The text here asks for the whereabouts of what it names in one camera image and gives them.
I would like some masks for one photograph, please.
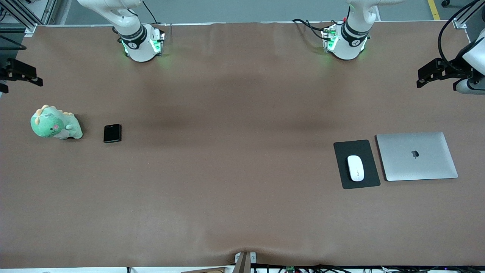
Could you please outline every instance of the white mouse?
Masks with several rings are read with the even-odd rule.
[[[362,160],[357,155],[351,155],[347,158],[349,165],[350,178],[352,181],[360,182],[364,180],[364,166]]]

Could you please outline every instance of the black phone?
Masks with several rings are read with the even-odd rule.
[[[104,126],[104,143],[121,141],[121,125],[113,124]]]

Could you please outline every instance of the plush toy head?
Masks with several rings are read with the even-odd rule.
[[[31,126],[34,133],[39,137],[53,137],[64,129],[62,120],[55,117],[52,113],[32,117]]]

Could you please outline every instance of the mouse pad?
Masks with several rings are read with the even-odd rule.
[[[377,168],[375,167],[374,156],[372,155],[371,144],[368,140],[346,141],[334,143],[335,156],[339,166],[340,179],[344,189],[367,188],[381,185]],[[347,157],[358,155],[364,166],[364,180],[355,182],[350,179]]]

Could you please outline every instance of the plush toy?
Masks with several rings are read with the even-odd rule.
[[[44,105],[31,118],[32,130],[39,137],[81,138],[81,126],[74,114]]]

